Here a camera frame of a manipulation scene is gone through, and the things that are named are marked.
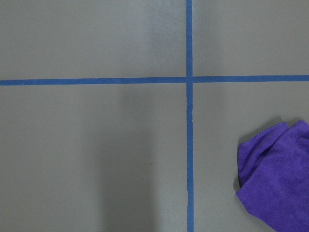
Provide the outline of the purple microfiber towel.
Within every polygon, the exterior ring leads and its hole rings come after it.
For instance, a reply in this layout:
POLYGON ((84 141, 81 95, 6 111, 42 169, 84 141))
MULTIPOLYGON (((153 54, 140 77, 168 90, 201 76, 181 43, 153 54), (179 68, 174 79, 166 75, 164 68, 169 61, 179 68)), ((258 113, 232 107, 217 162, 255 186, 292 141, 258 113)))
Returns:
POLYGON ((240 189, 247 212, 277 232, 309 230, 309 125, 279 123, 238 147, 240 189))

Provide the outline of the blue tape strip lengthwise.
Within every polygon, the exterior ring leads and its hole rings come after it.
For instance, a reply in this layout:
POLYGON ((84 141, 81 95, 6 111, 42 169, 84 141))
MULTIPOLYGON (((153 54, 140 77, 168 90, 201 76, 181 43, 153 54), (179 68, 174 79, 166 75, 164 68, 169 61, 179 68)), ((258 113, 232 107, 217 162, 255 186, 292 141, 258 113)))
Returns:
POLYGON ((192 1, 186 1, 186 144, 187 144, 187 231, 194 231, 193 146, 193 20, 192 1))

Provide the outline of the blue tape strip crosswise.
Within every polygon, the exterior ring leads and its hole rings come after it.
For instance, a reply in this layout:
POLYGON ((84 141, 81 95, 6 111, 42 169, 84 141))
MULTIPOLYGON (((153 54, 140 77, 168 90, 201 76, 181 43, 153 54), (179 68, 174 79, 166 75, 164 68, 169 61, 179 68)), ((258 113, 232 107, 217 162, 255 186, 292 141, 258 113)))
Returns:
POLYGON ((182 83, 236 83, 236 82, 305 82, 308 75, 249 75, 249 76, 195 76, 134 77, 134 78, 69 78, 1 80, 1 86, 45 85, 117 85, 117 84, 182 84, 182 83))

